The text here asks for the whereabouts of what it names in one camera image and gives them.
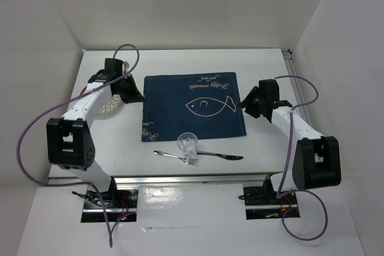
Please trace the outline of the floral ceramic plate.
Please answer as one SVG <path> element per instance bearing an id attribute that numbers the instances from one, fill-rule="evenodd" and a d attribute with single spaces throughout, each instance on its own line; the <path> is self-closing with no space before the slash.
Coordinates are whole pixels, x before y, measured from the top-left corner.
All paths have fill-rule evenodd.
<path id="1" fill-rule="evenodd" d="M 102 88 L 82 97 L 77 104 L 80 106 L 79 111 L 90 120 L 111 114 L 122 104 L 122 100 L 118 94 L 112 94 L 107 88 Z"/>

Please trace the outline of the blue fish placemat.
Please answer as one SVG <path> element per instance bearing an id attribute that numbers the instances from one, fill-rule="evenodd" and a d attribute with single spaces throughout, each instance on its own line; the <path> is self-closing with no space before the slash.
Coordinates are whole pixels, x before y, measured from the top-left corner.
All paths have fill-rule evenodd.
<path id="1" fill-rule="evenodd" d="M 236 73 L 147 76 L 142 141 L 175 141 L 191 132 L 199 140 L 247 134 Z"/>

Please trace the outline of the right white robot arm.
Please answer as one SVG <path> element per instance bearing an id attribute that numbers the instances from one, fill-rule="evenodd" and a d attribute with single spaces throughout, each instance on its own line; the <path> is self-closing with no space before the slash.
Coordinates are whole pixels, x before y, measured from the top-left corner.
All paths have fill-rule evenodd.
<path id="1" fill-rule="evenodd" d="M 239 105 L 246 114 L 267 119 L 289 140 L 283 172 L 272 175 L 271 183 L 262 188 L 262 197 L 268 203 L 276 203 L 284 193 L 341 183 L 338 140 L 316 131 L 296 112 L 298 107 L 316 102 L 318 90 L 314 88 L 313 100 L 294 106 L 280 99 L 279 78 L 259 81 Z"/>

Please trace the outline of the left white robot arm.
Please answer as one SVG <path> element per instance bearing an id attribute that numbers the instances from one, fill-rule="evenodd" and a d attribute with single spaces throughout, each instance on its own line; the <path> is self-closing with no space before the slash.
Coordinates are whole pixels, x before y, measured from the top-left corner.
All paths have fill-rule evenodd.
<path id="1" fill-rule="evenodd" d="M 144 101 L 133 76 L 125 73 L 127 67 L 122 60 L 105 59 L 104 68 L 88 80 L 84 97 L 60 118 L 51 118 L 46 124 L 49 162 L 71 171 L 82 182 L 95 185 L 99 190 L 97 200 L 104 207 L 112 207 L 118 202 L 118 192 L 115 179 L 95 160 L 91 125 L 114 95 L 125 104 Z"/>

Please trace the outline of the silver table knife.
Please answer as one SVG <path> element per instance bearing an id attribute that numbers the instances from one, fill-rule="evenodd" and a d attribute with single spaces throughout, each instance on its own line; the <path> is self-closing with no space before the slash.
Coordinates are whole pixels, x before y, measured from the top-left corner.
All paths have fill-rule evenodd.
<path id="1" fill-rule="evenodd" d="M 206 155 L 206 156 L 216 156 L 229 161 L 238 161 L 244 158 L 243 156 L 238 156 L 238 155 L 227 155 L 222 153 L 204 152 L 204 151 L 197 151 L 197 154 Z"/>

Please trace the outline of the clear drinking glass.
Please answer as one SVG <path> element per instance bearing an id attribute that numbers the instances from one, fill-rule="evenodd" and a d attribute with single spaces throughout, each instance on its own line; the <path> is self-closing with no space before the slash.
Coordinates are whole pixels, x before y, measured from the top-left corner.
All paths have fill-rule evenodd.
<path id="1" fill-rule="evenodd" d="M 187 158 L 197 155 L 198 138 L 191 132 L 181 134 L 176 141 L 177 147 Z"/>

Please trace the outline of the silver fork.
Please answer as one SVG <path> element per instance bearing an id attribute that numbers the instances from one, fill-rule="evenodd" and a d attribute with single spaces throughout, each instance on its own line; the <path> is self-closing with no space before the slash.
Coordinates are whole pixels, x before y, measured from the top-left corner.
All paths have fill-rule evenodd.
<path id="1" fill-rule="evenodd" d="M 182 161 L 186 165 L 198 165 L 198 163 L 199 163 L 199 161 L 197 159 L 195 159 L 195 158 L 176 156 L 176 155 L 172 155 L 172 154 L 169 154 L 167 152 L 163 152 L 163 151 L 159 151 L 159 150 L 155 150 L 155 151 L 153 151 L 153 153 L 156 154 L 156 155 L 159 155 L 159 156 L 164 156 L 164 157 L 168 157 L 168 158 L 178 159 L 178 160 Z"/>

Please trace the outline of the aluminium right side rail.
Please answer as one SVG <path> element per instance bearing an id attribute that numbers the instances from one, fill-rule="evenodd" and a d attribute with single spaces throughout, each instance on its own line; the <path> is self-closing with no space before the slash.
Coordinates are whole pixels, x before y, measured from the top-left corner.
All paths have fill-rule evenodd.
<path id="1" fill-rule="evenodd" d="M 296 68 L 295 68 L 295 65 L 294 65 L 294 62 L 293 62 L 292 51 L 290 49 L 282 49 L 281 52 L 282 52 L 282 55 L 283 55 L 283 58 L 284 58 L 284 62 L 286 64 L 286 68 L 287 68 L 288 74 L 289 75 L 297 76 L 298 73 L 296 72 Z M 291 82 L 292 87 L 293 87 L 293 91 L 294 91 L 294 94 L 295 94 L 296 102 L 298 104 L 304 103 L 305 102 L 305 98 L 304 98 L 304 94 L 303 94 L 303 91 L 302 91 L 302 84 L 305 85 L 305 83 L 303 83 L 302 80 L 296 79 L 296 78 L 290 78 L 290 82 Z M 295 111 L 297 112 L 297 114 L 300 114 L 301 117 L 308 124 L 310 124 L 310 125 L 313 124 L 312 121 L 311 121 L 310 115 L 309 115 L 308 108 L 306 106 L 298 107 L 297 109 L 295 109 Z"/>

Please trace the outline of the aluminium rail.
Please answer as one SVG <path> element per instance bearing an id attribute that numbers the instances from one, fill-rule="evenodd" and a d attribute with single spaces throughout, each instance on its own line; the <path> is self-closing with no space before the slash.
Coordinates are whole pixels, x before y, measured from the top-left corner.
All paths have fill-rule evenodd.
<path id="1" fill-rule="evenodd" d="M 296 68 L 295 68 L 295 65 L 294 65 L 294 62 L 293 62 L 292 51 L 290 49 L 282 49 L 281 52 L 282 52 L 282 55 L 283 55 L 283 58 L 284 58 L 284 62 L 286 64 L 286 68 L 287 68 L 288 74 L 289 75 L 297 76 L 298 73 L 296 72 Z M 296 102 L 298 104 L 304 103 L 305 102 L 305 98 L 304 98 L 304 94 L 303 94 L 303 91 L 302 91 L 302 84 L 305 85 L 305 83 L 303 83 L 302 80 L 296 79 L 296 78 L 290 78 L 290 82 L 291 82 L 292 87 L 293 87 L 293 91 L 294 91 L 294 94 L 295 94 Z M 297 114 L 300 114 L 301 117 L 308 124 L 310 124 L 310 125 L 313 124 L 312 121 L 311 121 L 310 115 L 309 115 L 308 108 L 306 106 L 298 107 L 297 109 L 295 109 L 295 111 L 297 112 Z"/>
<path id="2" fill-rule="evenodd" d="M 272 176 L 272 173 L 114 176 L 114 178 L 119 186 L 183 185 L 188 183 L 256 183 L 258 185 L 262 184 L 267 176 Z"/>

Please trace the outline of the aluminium front rail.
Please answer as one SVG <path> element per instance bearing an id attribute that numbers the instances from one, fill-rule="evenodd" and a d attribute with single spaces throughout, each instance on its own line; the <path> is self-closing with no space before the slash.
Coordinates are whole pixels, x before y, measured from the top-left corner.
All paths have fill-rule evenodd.
<path id="1" fill-rule="evenodd" d="M 272 176 L 272 173 L 114 176 L 114 178 L 119 186 L 183 185 L 188 183 L 256 183 L 258 185 L 262 184 L 267 176 Z"/>

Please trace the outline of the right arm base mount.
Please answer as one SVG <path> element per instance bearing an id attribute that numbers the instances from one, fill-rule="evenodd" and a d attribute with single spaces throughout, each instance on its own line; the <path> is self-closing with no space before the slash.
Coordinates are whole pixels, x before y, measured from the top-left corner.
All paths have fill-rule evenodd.
<path id="1" fill-rule="evenodd" d="M 284 213 L 287 218 L 300 218 L 298 201 L 294 193 L 277 198 L 269 179 L 262 186 L 243 187 L 243 194 L 238 197 L 245 204 L 247 220 L 278 219 Z"/>

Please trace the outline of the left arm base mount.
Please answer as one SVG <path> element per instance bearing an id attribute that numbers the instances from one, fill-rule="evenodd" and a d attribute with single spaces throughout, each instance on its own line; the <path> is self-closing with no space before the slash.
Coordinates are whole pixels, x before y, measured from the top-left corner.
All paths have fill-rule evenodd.
<path id="1" fill-rule="evenodd" d="M 82 223 L 105 221 L 100 199 L 94 191 L 87 190 L 84 193 L 73 191 L 72 194 L 83 200 Z M 116 222 L 117 219 L 121 222 L 136 222 L 138 194 L 138 189 L 125 189 L 117 190 L 114 200 L 103 195 L 108 220 L 111 222 Z"/>

